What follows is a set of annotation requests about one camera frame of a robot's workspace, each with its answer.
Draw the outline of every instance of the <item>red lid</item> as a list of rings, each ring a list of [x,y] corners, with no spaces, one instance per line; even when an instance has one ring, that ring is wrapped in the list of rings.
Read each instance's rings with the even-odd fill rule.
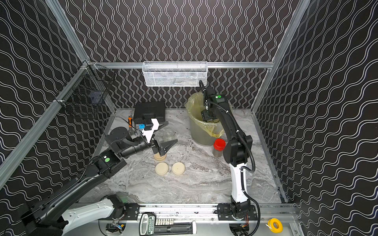
[[[218,151],[223,151],[223,149],[226,147],[226,141],[223,139],[217,139],[214,142],[214,148]]]

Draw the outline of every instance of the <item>marble table surface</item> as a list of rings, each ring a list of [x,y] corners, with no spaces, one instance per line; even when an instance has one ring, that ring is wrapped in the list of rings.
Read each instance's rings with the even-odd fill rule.
[[[116,115],[128,118],[133,110],[117,110]],[[247,174],[247,190],[260,203],[281,203],[264,151],[261,147],[249,110],[234,110],[235,119],[246,135],[253,138],[252,153],[256,163],[254,174]],[[96,202],[104,195],[117,193],[124,202],[150,203],[215,203],[230,202],[231,172],[223,156],[216,158],[213,147],[204,147],[192,140],[189,116],[185,110],[166,110],[169,125],[165,129],[176,132],[178,142],[167,153],[170,171],[165,176],[155,173],[158,163],[151,149],[126,159],[127,165],[111,179],[96,186],[80,202]],[[127,126],[123,120],[114,119],[111,129]],[[175,162],[185,164],[182,176],[171,172]]]

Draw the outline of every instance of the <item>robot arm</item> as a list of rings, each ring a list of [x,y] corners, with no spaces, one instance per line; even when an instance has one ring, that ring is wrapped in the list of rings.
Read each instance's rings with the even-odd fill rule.
[[[159,153],[163,156],[177,143],[177,139],[158,143],[154,134],[148,138],[149,142],[146,136],[142,135],[132,139],[125,127],[117,127],[109,135],[105,135],[109,148],[94,157],[83,173],[33,206],[23,204],[19,208],[19,215],[27,235],[60,236],[96,219],[122,217],[127,209],[116,195],[78,209],[67,210],[67,208],[93,187],[115,175],[126,165],[125,159],[131,155],[152,148],[155,154]]]
[[[219,119],[227,135],[228,143],[223,150],[223,157],[231,169],[231,210],[234,218],[243,219],[251,209],[249,200],[257,204],[254,199],[249,197],[245,189],[246,175],[244,172],[253,173],[255,171],[251,153],[252,137],[246,136],[240,129],[225,95],[216,93],[211,87],[205,88],[202,81],[200,81],[200,88],[203,93],[203,105],[206,108],[201,112],[203,121]],[[248,157],[250,157],[252,169],[246,166]]]

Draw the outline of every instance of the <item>white wire basket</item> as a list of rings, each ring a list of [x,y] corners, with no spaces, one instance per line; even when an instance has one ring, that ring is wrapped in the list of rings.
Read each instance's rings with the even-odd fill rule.
[[[146,86],[198,87],[207,85],[208,63],[197,62],[143,62],[142,73]]]

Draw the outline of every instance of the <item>wavy line pattern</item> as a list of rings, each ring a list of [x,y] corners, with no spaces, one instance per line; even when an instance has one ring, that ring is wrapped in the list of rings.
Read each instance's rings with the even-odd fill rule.
[[[44,0],[0,2],[0,163],[34,125],[81,62]],[[17,209],[39,201],[88,164],[108,117],[74,120],[61,111],[0,190],[0,235],[24,235]]]
[[[225,93],[235,108],[250,108],[267,69],[209,69],[208,84]],[[168,108],[185,108],[187,99],[199,88],[147,87],[142,70],[120,69],[109,94],[119,108],[132,108],[138,102],[165,101]]]
[[[0,2],[0,164],[81,62],[43,0]]]
[[[271,61],[298,0],[60,0],[96,62]]]
[[[15,210],[21,204],[42,200],[84,170],[101,137],[99,127],[109,115],[105,105],[96,120],[76,120],[63,109],[58,113],[0,191],[0,233],[9,220],[18,219]],[[25,230],[21,224],[11,229],[14,235]]]
[[[312,0],[256,114],[308,236],[378,232],[377,15]]]

